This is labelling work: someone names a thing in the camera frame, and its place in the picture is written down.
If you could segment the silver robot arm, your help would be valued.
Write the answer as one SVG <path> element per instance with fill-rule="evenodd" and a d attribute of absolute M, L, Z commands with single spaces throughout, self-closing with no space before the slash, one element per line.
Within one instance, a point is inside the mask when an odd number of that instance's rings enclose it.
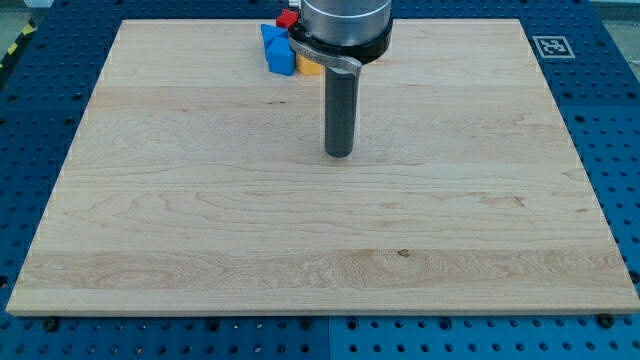
<path fill-rule="evenodd" d="M 391 0 L 289 0 L 288 6 L 299 15 L 289 28 L 292 50 L 336 73 L 358 77 L 389 47 Z"/>

